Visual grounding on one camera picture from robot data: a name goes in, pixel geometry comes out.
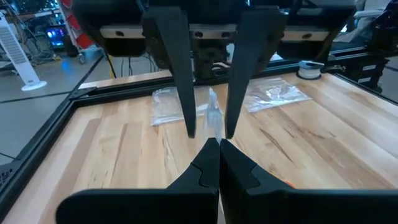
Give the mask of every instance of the clear plastic bag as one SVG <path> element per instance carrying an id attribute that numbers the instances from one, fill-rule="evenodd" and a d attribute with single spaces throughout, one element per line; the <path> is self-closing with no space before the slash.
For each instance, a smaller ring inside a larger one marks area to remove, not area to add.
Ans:
<path id="1" fill-rule="evenodd" d="M 296 86 L 281 78 L 251 80 L 243 104 L 249 113 L 260 110 L 310 100 Z"/>
<path id="2" fill-rule="evenodd" d="M 219 144 L 222 139 L 222 132 L 223 113 L 218 106 L 217 94 L 212 88 L 209 88 L 208 107 L 203 121 L 202 136 L 205 141 L 207 138 L 216 138 Z"/>
<path id="3" fill-rule="evenodd" d="M 197 116 L 205 115 L 209 99 L 208 86 L 194 89 Z M 183 120 L 180 98 L 176 87 L 167 87 L 152 93 L 152 126 Z"/>

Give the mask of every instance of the plastic bag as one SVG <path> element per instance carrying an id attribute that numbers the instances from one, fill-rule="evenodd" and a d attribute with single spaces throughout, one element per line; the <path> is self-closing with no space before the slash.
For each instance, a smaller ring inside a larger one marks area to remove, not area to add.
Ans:
<path id="1" fill-rule="evenodd" d="M 223 132 L 223 113 L 218 106 L 217 94 L 212 88 L 209 88 L 209 100 L 206 109 L 205 119 L 203 121 L 202 136 L 207 138 L 216 138 L 220 144 Z"/>
<path id="2" fill-rule="evenodd" d="M 250 81 L 243 105 L 249 113 L 255 113 L 275 106 L 310 99 L 287 81 L 281 78 L 268 78 Z"/>
<path id="3" fill-rule="evenodd" d="M 194 89 L 197 116 L 205 115 L 208 107 L 209 89 L 208 86 Z M 167 87 L 152 93 L 152 126 L 183 119 L 184 115 L 176 87 Z"/>

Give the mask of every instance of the wooden table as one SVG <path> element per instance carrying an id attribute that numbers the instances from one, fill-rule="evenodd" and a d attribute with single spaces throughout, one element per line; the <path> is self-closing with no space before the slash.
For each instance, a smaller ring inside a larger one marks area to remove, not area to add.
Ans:
<path id="1" fill-rule="evenodd" d="M 168 72 L 85 84 L 104 86 Z M 242 109 L 231 142 L 260 166 L 300 189 L 398 186 L 398 107 L 324 74 L 282 75 L 312 100 L 249 114 Z M 225 109 L 226 85 L 214 86 Z M 79 108 L 4 223 L 54 223 L 57 205 L 92 188 L 164 188 L 204 143 L 183 121 L 150 126 L 150 96 Z"/>

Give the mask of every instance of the tape roll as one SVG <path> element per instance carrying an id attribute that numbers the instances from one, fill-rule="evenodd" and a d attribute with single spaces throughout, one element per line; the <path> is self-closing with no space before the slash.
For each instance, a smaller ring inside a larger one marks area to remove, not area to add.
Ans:
<path id="1" fill-rule="evenodd" d="M 297 76 L 305 80 L 316 80 L 321 77 L 321 69 L 325 64 L 311 61 L 301 61 L 298 63 L 299 70 Z"/>

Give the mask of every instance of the floor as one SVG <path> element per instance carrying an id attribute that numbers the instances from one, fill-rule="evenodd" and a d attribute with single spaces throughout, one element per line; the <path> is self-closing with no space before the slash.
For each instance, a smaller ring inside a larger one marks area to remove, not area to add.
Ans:
<path id="1" fill-rule="evenodd" d="M 11 72 L 0 72 L 0 165 L 18 155 L 100 56 L 99 52 L 88 54 L 83 65 L 79 64 L 77 58 L 65 57 L 62 61 L 35 67 L 39 78 L 48 84 L 29 92 L 21 91 L 23 82 L 18 76 Z M 111 61 L 118 77 L 122 70 L 123 76 L 129 75 L 128 58 L 112 58 Z M 383 94 L 398 101 L 398 57 L 392 58 L 388 66 L 396 69 L 385 69 L 381 79 Z M 147 58 L 131 59 L 133 75 L 157 69 L 151 68 Z M 109 79 L 111 75 L 109 63 L 103 58 L 86 82 Z"/>

